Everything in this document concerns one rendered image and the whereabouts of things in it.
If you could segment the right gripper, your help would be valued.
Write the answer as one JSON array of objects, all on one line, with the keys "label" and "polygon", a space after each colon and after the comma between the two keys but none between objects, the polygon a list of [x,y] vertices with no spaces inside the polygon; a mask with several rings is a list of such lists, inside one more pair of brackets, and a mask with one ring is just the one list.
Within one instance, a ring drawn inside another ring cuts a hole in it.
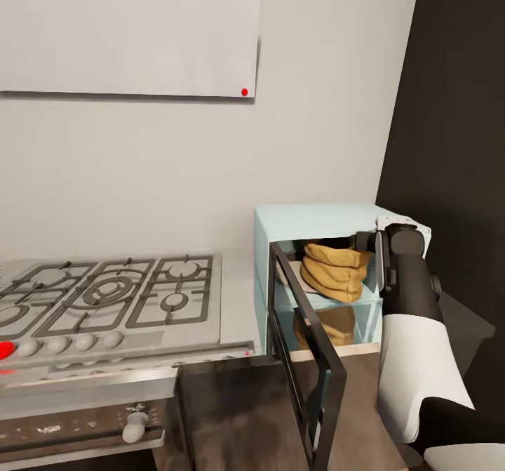
[{"label": "right gripper", "polygon": [[375,253],[375,239],[377,232],[361,231],[350,237],[350,244],[355,244],[357,250],[366,250]]}]

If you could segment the popcorn bag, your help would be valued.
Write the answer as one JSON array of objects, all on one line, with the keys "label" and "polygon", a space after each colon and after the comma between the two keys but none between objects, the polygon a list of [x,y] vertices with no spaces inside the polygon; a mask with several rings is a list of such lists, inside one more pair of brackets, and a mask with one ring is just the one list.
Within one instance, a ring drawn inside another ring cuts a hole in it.
[{"label": "popcorn bag", "polygon": [[302,239],[302,278],[322,295],[340,303],[358,302],[371,251],[357,250],[350,237]]}]

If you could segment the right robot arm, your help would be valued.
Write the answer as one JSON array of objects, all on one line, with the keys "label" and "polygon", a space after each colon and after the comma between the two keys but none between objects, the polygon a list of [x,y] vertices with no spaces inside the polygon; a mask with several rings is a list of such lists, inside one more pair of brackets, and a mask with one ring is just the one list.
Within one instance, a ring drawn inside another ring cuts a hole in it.
[{"label": "right robot arm", "polygon": [[377,405],[388,433],[433,471],[505,471],[505,422],[474,409],[444,326],[440,279],[409,216],[378,214],[350,244],[375,253],[382,298]]}]

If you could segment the microwave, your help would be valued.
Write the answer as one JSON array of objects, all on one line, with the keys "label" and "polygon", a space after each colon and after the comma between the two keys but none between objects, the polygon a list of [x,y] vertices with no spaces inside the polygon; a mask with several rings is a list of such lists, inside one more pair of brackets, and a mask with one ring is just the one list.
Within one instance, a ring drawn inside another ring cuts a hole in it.
[{"label": "microwave", "polygon": [[[347,372],[312,306],[334,305],[302,278],[302,239],[374,232],[378,214],[396,215],[366,201],[254,207],[254,259],[309,471],[328,471]],[[415,223],[424,236],[431,229]],[[376,255],[361,281],[358,302],[381,300]]]}]

